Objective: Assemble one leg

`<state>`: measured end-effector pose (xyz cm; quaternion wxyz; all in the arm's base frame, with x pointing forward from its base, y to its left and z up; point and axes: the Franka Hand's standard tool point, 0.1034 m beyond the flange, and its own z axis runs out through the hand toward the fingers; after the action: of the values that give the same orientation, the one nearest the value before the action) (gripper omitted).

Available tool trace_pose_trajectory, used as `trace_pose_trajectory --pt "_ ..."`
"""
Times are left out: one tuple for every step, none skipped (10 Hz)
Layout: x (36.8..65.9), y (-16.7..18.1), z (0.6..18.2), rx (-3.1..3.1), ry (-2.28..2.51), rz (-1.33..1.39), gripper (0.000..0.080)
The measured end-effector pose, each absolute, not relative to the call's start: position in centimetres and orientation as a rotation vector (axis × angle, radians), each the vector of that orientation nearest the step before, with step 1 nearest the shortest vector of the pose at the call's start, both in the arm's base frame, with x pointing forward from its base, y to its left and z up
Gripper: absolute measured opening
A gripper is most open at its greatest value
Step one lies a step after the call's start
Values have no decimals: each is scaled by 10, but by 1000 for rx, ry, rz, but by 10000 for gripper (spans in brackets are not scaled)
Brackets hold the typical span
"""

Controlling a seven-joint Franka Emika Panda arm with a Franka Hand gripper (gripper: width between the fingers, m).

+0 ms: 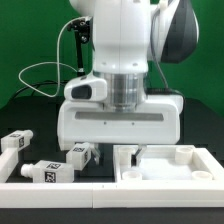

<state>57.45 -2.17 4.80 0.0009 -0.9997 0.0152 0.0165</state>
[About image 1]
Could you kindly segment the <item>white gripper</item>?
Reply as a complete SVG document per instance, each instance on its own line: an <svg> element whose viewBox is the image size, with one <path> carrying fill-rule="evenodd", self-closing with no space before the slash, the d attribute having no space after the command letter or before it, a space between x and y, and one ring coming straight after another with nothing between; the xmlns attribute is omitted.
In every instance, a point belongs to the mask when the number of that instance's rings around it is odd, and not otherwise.
<svg viewBox="0 0 224 224"><path fill-rule="evenodd" d="M107 111L102 103L66 100L59 111L57 135L60 149L70 150L75 143L110 144L176 144L180 139L180 118L183 97L180 95L149 95L133 112ZM90 145L96 164L101 152ZM147 150L139 145L132 155L138 166Z"/></svg>

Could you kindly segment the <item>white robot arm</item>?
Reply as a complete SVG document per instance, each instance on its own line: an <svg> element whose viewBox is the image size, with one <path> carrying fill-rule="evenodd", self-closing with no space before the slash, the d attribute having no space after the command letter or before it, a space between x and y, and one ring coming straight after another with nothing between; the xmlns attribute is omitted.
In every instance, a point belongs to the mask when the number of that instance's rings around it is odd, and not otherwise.
<svg viewBox="0 0 224 224"><path fill-rule="evenodd" d="M183 97L147 93L148 63L179 63L192 54L199 28L190 0L70 0L90 20L90 74L64 89L57 126L66 161L81 170L99 143L175 144Z"/></svg>

